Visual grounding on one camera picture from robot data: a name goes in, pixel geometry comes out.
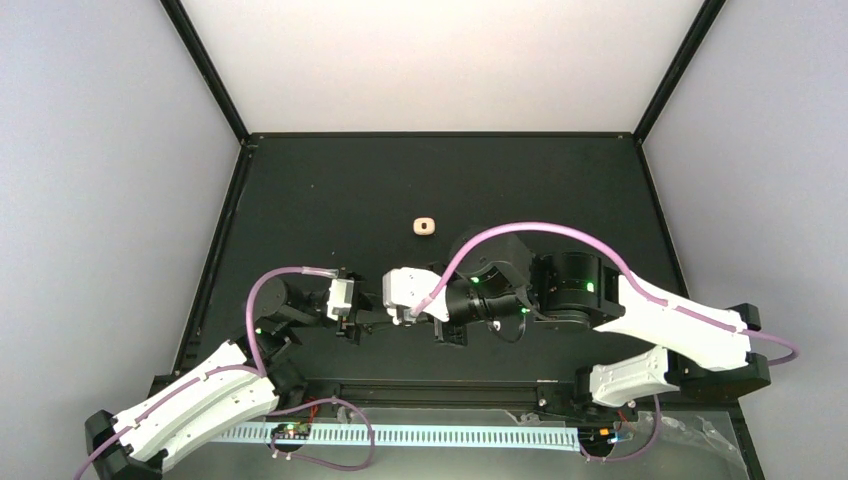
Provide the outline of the white square charging case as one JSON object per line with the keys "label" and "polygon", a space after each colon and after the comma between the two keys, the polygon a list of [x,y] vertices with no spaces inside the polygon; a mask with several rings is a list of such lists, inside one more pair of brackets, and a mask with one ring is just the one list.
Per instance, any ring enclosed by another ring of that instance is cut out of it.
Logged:
{"label": "white square charging case", "polygon": [[419,217],[413,221],[412,229],[417,236],[430,236],[436,231],[436,223],[433,218]]}

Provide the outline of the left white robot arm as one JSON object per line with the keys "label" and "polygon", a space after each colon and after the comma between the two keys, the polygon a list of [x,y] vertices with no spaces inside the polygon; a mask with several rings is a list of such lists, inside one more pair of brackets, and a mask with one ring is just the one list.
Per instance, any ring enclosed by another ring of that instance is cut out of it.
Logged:
{"label": "left white robot arm", "polygon": [[193,369],[177,375],[141,403],[118,413],[101,410],[85,422],[87,458],[73,476],[93,469],[100,479],[160,479],[199,447],[254,419],[291,421],[268,443],[313,430],[323,409],[361,411],[336,395],[311,399],[289,361],[300,327],[355,333],[359,313],[372,309],[361,276],[342,269],[282,267],[250,288],[245,333],[224,341]]}

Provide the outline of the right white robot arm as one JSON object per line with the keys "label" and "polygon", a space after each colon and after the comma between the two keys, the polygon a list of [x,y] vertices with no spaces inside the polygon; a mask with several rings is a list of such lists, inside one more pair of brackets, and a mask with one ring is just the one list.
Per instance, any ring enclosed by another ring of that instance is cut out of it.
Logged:
{"label": "right white robot arm", "polygon": [[572,410],[593,419],[646,396],[733,401],[769,386],[755,352],[758,309],[714,308],[637,275],[611,247],[571,227],[508,223],[462,240],[442,272],[402,268],[383,278],[398,322],[431,320],[442,339],[474,322],[517,316],[567,332],[627,336],[647,349],[578,368]]}

